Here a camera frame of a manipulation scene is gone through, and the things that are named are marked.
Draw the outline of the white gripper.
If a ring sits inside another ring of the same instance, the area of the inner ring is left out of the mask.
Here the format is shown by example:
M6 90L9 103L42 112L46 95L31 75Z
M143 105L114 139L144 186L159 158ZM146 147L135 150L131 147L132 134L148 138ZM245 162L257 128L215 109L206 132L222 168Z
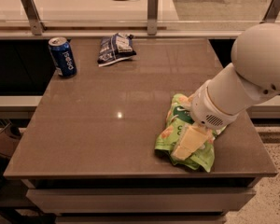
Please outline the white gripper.
M237 114L229 115L220 111L213 104L208 94L209 83L210 80L205 81L194 94L189 97L185 96L182 102L182 104L190 104L190 115L200 125L194 123L184 127L171 153L176 160L184 161L200 148L211 137L210 129L222 129L233 123L238 117Z

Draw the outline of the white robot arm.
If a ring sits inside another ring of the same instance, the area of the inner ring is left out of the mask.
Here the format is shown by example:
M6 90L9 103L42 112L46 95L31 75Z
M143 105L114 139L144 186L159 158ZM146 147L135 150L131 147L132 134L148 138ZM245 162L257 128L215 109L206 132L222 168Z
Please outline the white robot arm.
M183 161L252 105L280 94L280 25L262 23L233 43L231 63L182 104L194 120L183 128L171 157Z

